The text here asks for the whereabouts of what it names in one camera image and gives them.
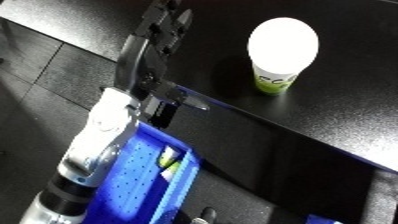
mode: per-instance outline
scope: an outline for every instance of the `black tabletop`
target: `black tabletop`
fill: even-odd
[[[0,15],[115,60],[151,1],[6,0]],[[169,66],[178,84],[379,166],[398,170],[398,4],[376,0],[185,0],[194,23]],[[317,59],[283,95],[253,87],[251,31],[293,17]]]

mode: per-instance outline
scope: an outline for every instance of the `gray floor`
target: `gray floor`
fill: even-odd
[[[83,127],[99,87],[112,84],[115,64],[12,23],[3,22],[1,33],[0,223],[12,224]],[[220,211],[220,223],[289,223],[279,208],[269,211],[267,199],[299,216],[392,223],[396,174],[244,114],[211,108],[181,108],[166,130],[197,149],[216,174],[198,176],[181,222],[211,205]]]

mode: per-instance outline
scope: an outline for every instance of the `blue bin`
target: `blue bin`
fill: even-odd
[[[161,175],[165,168],[158,162],[166,146],[180,154],[170,181]],[[190,147],[140,123],[98,189],[83,224],[172,223],[199,168],[200,159]]]

